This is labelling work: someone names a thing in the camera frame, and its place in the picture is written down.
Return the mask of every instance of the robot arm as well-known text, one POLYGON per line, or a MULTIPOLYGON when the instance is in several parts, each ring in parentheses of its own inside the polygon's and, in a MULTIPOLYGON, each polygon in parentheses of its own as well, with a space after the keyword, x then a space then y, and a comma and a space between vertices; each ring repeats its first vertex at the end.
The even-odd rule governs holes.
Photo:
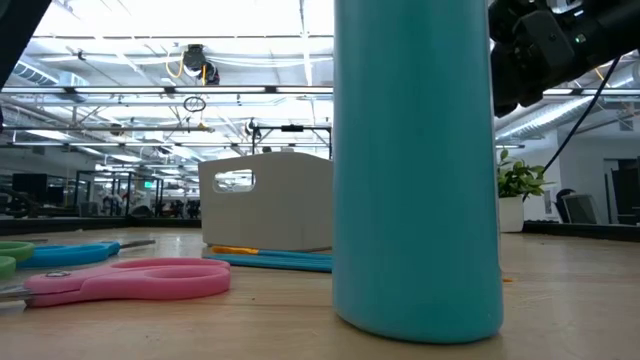
POLYGON ((640 47, 640 0, 583 0, 554 13, 545 0, 496 0, 489 28, 496 116, 640 47))

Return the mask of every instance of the green scissors handle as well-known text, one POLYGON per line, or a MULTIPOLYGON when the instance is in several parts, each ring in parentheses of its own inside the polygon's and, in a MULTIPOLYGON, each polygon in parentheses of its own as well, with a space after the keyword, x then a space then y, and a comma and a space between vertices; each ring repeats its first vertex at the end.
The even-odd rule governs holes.
POLYGON ((16 259, 0 256, 0 280, 9 279, 16 271, 16 259))
POLYGON ((16 270, 16 262, 32 257, 35 248, 27 242, 0 242, 0 279, 10 278, 16 270))
POLYGON ((1 241, 0 256, 9 256, 16 261, 24 261, 33 256, 36 246, 27 242, 1 241))

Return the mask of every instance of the ceiling light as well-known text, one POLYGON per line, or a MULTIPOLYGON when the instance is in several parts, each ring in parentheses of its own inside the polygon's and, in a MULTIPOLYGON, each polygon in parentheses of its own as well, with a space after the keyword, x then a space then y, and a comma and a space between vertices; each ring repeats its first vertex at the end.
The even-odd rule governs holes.
POLYGON ((195 151, 191 150, 191 149, 187 149, 185 147, 182 146, 174 146, 170 150, 174 155, 178 155, 180 157, 186 158, 186 159, 195 159, 198 161, 204 161, 204 159, 202 157, 200 157, 198 155, 198 153, 196 153, 195 151))
POLYGON ((169 78, 162 78, 162 79, 160 79, 160 80, 162 80, 162 81, 164 81, 164 82, 168 82, 168 83, 169 83, 169 84, 171 84, 172 86, 176 86, 176 85, 178 85, 178 84, 176 84, 173 80, 171 80, 171 79, 169 79, 169 78))
POLYGON ((277 87, 276 92, 279 94, 333 94, 333 88, 324 86, 286 86, 277 87))
POLYGON ((71 143, 69 145, 71 146, 110 146, 110 147, 120 146, 119 143, 71 143))
POLYGON ((125 162, 138 162, 142 161, 139 157, 131 156, 131 155, 109 155, 114 159, 125 161, 125 162))
POLYGON ((96 156, 103 156, 104 155, 103 153, 101 153, 98 150, 89 149, 89 148, 86 148, 84 146, 80 146, 80 147, 78 147, 78 149, 80 149, 80 150, 82 150, 82 151, 84 151, 86 153, 89 153, 91 155, 96 155, 96 156))
POLYGON ((628 83, 634 82, 635 80, 636 79, 633 76, 629 76, 625 80, 622 80, 619 83, 615 83, 611 85, 611 87, 614 87, 614 88, 621 87, 621 86, 627 85, 628 83))
POLYGON ((164 94, 161 87, 77 87, 78 94, 164 94))
POLYGON ((544 95, 569 95, 573 92, 573 89, 549 89, 544 92, 544 95))
POLYGON ((38 135, 42 137, 46 137, 48 139, 53 140, 69 140, 73 139, 71 136, 65 135, 60 131, 51 131, 51 130, 27 130, 29 134, 38 135))
POLYGON ((166 164, 166 165, 145 165, 145 167, 148 167, 150 169, 170 169, 170 168, 176 168, 180 165, 171 165, 171 164, 166 164))
POLYGON ((496 149, 524 149, 524 145, 496 145, 496 149))
POLYGON ((173 144, 163 144, 163 143, 124 143, 125 146, 132 147, 144 147, 144 146, 173 146, 173 144))
MULTIPOLYGON (((595 89, 584 89, 582 90, 583 95, 595 95, 598 90, 595 89)), ((640 89, 604 89, 602 90, 602 96, 612 96, 612 95, 626 95, 626 96, 638 96, 640 95, 640 89)))
POLYGON ((65 146, 63 143, 54 142, 17 142, 9 144, 15 146, 65 146))
POLYGON ((176 169, 160 169, 160 171, 169 175, 180 175, 180 170, 176 169))
POLYGON ((183 94, 261 94, 264 93, 264 86, 188 86, 175 88, 177 93, 183 94))
POLYGON ((230 147, 231 143, 182 143, 184 147, 230 147))
POLYGON ((7 86, 0 92, 3 94, 64 94, 64 88, 60 87, 17 87, 7 86))

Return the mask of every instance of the white pot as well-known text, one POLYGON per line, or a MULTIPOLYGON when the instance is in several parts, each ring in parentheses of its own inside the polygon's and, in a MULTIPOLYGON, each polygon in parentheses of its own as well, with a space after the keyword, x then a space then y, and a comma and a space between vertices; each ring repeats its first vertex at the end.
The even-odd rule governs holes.
POLYGON ((522 196, 500 198, 500 232, 521 232, 524 225, 522 196))

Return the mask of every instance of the table surface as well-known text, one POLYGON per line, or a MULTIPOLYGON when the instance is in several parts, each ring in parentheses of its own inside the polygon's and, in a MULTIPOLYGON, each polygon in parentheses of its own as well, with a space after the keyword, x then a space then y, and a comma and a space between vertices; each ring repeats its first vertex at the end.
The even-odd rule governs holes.
MULTIPOLYGON (((110 261, 200 256, 199 229, 16 236, 50 244, 156 239, 110 261)), ((505 235, 500 335, 461 346, 387 340, 331 308, 331 275, 233 268, 231 291, 188 301, 115 300, 24 309, 0 303, 0 358, 12 359, 640 359, 640 244, 505 235)), ((18 272, 1 285, 38 271, 18 272)))

